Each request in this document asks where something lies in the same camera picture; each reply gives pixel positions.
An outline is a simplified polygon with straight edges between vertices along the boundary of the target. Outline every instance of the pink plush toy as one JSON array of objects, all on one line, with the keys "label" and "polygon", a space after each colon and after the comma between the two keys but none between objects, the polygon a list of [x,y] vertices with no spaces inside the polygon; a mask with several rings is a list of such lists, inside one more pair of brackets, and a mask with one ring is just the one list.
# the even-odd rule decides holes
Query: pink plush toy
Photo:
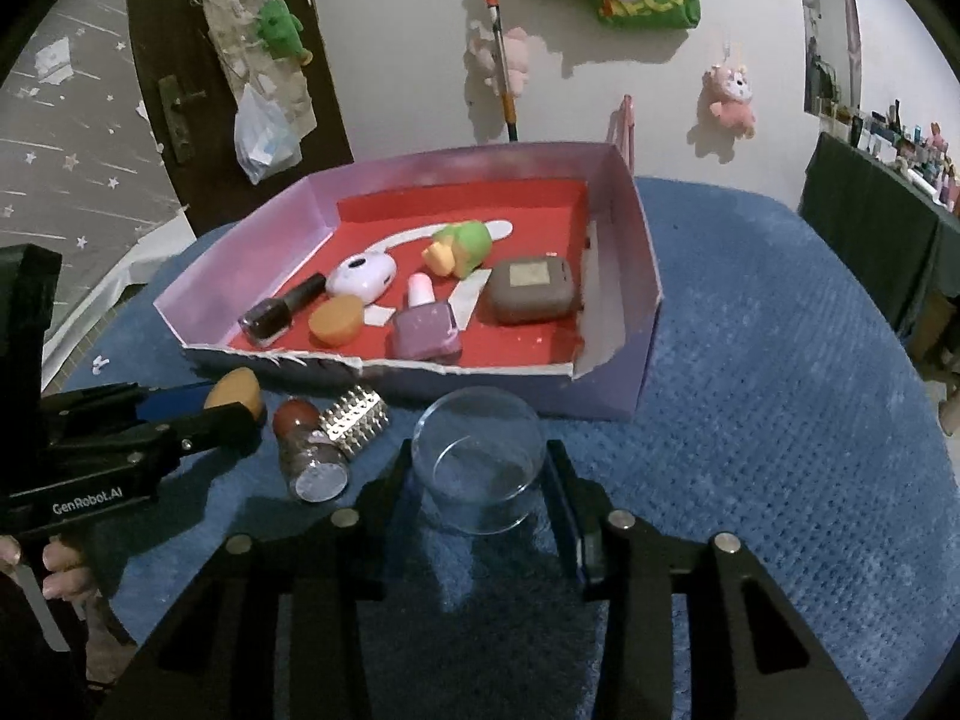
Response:
[{"label": "pink plush toy", "polygon": [[940,125],[937,122],[930,124],[930,132],[932,133],[929,138],[923,143],[927,148],[936,148],[937,151],[941,151],[946,154],[947,149],[949,148],[949,143],[944,139],[944,136],[940,133]]},{"label": "pink plush toy", "polygon": [[727,65],[714,65],[704,75],[704,84],[709,85],[716,102],[710,105],[710,112],[723,127],[738,130],[752,138],[757,131],[757,118],[750,108],[754,92],[747,81],[747,69],[733,69]]},{"label": "pink plush toy", "polygon": [[[510,94],[518,98],[523,94],[523,87],[530,77],[530,52],[527,49],[527,33],[520,26],[504,33],[503,45],[507,50],[507,75],[510,76]],[[469,51],[477,60],[486,79],[484,83],[493,89],[493,93],[500,94],[497,79],[496,61],[493,59],[493,41],[480,37],[473,37],[469,44]]]}]

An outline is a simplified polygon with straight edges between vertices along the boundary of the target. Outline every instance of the photo on wall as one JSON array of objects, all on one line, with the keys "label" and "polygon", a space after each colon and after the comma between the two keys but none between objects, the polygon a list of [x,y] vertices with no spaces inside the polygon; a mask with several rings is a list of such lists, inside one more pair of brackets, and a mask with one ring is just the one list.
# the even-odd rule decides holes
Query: photo on wall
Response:
[{"label": "photo on wall", "polygon": [[860,23],[856,0],[803,0],[803,109],[860,108]]}]

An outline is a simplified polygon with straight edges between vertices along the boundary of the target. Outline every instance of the white nail polish cap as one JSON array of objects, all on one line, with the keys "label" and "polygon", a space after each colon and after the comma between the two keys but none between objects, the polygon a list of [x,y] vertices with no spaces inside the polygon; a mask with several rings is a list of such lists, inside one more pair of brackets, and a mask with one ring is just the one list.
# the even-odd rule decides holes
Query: white nail polish cap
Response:
[{"label": "white nail polish cap", "polygon": [[433,303],[433,281],[427,274],[413,274],[407,279],[407,305],[410,308]]}]

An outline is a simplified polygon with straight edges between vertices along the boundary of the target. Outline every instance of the human hand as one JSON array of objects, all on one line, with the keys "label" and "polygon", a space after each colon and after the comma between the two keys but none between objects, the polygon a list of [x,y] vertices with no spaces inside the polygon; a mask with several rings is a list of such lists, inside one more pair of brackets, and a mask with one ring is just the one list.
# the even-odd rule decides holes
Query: human hand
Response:
[{"label": "human hand", "polygon": [[0,574],[13,577],[13,567],[20,562],[20,545],[15,538],[0,536]]},{"label": "human hand", "polygon": [[[11,576],[22,557],[20,545],[10,536],[0,536],[0,571]],[[93,572],[85,566],[83,550],[59,538],[43,548],[43,564],[53,573],[43,580],[43,597],[50,600],[83,601],[97,592]]]}]

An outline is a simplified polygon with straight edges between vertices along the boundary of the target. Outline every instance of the white wall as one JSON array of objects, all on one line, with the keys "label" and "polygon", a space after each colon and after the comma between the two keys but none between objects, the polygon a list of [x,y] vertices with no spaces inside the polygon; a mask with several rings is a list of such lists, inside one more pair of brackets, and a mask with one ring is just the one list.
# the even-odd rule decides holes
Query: white wall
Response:
[{"label": "white wall", "polygon": [[901,122],[928,133],[939,122],[960,149],[960,81],[906,0],[856,0],[863,42],[860,107],[885,113],[901,101]]},{"label": "white wall", "polygon": [[[353,154],[373,159],[505,140],[498,101],[467,79],[471,20],[484,0],[316,0]],[[690,33],[609,28],[592,0],[500,0],[533,43],[517,103],[520,138],[602,141],[624,94],[637,105],[637,172],[759,191],[796,207],[818,122],[803,112],[800,0],[702,0]],[[739,44],[757,136],[697,124],[702,75]]]}]

